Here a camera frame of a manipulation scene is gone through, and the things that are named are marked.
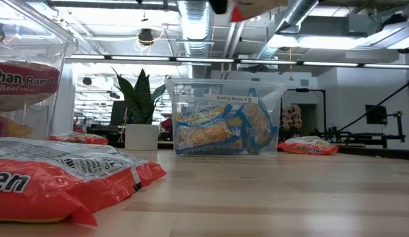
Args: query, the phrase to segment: wooden table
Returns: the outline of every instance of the wooden table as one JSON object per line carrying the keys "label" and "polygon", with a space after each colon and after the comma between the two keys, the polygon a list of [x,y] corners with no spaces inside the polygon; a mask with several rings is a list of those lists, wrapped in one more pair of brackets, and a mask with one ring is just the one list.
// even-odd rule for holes
{"label": "wooden table", "polygon": [[0,237],[409,237],[409,161],[131,154],[168,175],[96,213],[97,228],[0,223]]}

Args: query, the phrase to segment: black cable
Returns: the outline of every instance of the black cable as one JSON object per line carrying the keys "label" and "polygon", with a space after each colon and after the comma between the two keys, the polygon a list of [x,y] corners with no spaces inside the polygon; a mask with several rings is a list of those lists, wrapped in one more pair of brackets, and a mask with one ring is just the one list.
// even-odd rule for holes
{"label": "black cable", "polygon": [[363,119],[369,112],[371,112],[373,109],[377,108],[378,106],[382,105],[384,102],[388,101],[390,98],[392,98],[393,96],[395,96],[397,93],[401,92],[404,88],[406,88],[407,86],[409,86],[409,82],[406,83],[405,85],[403,85],[401,88],[399,88],[397,91],[393,92],[391,95],[387,96],[384,100],[382,100],[380,103],[378,103],[376,106],[372,107],[371,109],[369,109],[366,113],[364,113],[362,116],[360,116],[359,118],[357,118],[355,121],[351,122],[350,124],[344,126],[343,128],[337,130],[337,132],[342,132],[343,130],[347,129],[348,127],[354,125],[355,123],[357,123],[359,120]]}

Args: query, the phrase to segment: clear plastic bin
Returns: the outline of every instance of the clear plastic bin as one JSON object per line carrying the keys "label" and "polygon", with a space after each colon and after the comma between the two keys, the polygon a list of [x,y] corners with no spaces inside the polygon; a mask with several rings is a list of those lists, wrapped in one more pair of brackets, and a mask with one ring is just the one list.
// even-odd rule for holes
{"label": "clear plastic bin", "polygon": [[0,0],[0,137],[49,139],[66,30],[19,0]]}
{"label": "clear plastic bin", "polygon": [[277,151],[282,83],[170,79],[177,155]]}

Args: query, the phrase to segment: ceiling duct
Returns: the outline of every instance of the ceiling duct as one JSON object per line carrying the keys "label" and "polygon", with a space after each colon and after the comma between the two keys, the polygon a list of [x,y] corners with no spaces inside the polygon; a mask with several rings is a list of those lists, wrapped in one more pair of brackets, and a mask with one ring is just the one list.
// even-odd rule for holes
{"label": "ceiling duct", "polygon": [[[185,43],[185,51],[189,57],[208,57],[210,44],[204,42],[209,40],[211,28],[210,4],[207,1],[178,1],[179,11],[182,15],[181,28],[185,40],[197,42]],[[188,76],[190,78],[208,77],[210,68],[202,65],[189,65]]]}
{"label": "ceiling duct", "polygon": [[279,32],[299,33],[302,21],[318,5],[318,0],[292,0],[289,1],[288,9],[275,17],[273,37],[263,46],[256,58],[261,60],[271,59],[278,48],[271,47],[277,41]]}

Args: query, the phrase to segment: potted plant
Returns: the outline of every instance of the potted plant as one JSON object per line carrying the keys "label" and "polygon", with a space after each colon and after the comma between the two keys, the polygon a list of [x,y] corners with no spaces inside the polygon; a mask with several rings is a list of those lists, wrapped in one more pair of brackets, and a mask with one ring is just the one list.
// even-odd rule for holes
{"label": "potted plant", "polygon": [[144,70],[132,87],[131,83],[118,75],[119,89],[124,94],[126,105],[125,149],[133,151],[155,151],[159,127],[151,124],[156,103],[166,90],[165,85],[150,92],[149,76]]}

